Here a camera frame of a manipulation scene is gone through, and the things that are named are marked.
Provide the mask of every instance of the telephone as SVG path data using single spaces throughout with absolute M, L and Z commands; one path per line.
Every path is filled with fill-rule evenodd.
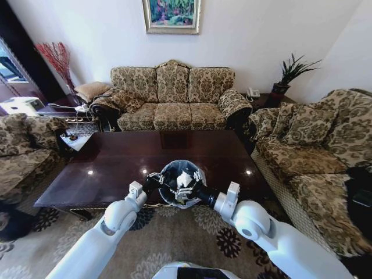
M 258 99 L 258 98 L 260 98 L 260 91 L 259 91 L 258 89 L 253 90 L 253 89 L 251 89 L 251 87 L 249 87 L 248 90 L 246 91 L 245 98 L 246 98 L 249 102 L 253 102 L 253 99 Z

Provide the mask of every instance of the white wall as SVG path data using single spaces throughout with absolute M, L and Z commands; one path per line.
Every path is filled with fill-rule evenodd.
M 326 56 L 361 0 L 204 0 L 199 35 L 146 34 L 141 0 L 9 0 L 34 42 L 62 41 L 71 50 L 76 84 L 109 82 L 114 66 L 229 66 L 235 87 L 270 92 L 292 51 Z M 288 96 L 312 73 L 299 77 Z
M 298 97 L 316 102 L 337 88 L 372 91 L 372 1 L 363 0 Z

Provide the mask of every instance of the vase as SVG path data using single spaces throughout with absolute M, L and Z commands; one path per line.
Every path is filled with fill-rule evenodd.
M 72 87 L 70 84 L 68 84 L 68 83 L 66 83 L 66 86 L 67 86 L 67 88 L 70 90 L 70 95 L 71 95 L 71 98 L 72 98 L 72 100 L 73 100 L 73 102 L 74 102 L 74 105 L 76 105 L 76 106 L 81 106 L 82 105 L 82 103 L 81 103 L 81 101 L 79 100 L 79 98 L 77 97 L 77 95 L 76 95 L 76 91 L 75 91 L 75 89 L 74 89 L 74 87 Z
M 264 104 L 264 108 L 277 108 L 281 103 L 281 100 L 284 98 L 284 94 L 290 87 L 290 85 L 274 83 L 273 89 Z

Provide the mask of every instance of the red decorative branches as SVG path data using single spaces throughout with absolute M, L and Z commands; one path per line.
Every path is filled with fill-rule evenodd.
M 38 51 L 49 61 L 57 73 L 63 78 L 74 94 L 74 84 L 70 76 L 70 51 L 62 42 L 37 44 Z

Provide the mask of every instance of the glossy table surface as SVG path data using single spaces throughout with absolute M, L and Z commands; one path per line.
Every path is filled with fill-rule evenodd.
M 269 186 L 233 131 L 128 131 L 95 133 L 55 178 L 35 206 L 105 207 L 128 194 L 134 180 L 160 172 L 169 162 L 190 160 L 208 187 L 241 186 L 240 199 L 260 198 Z M 154 191 L 147 204 L 164 203 Z

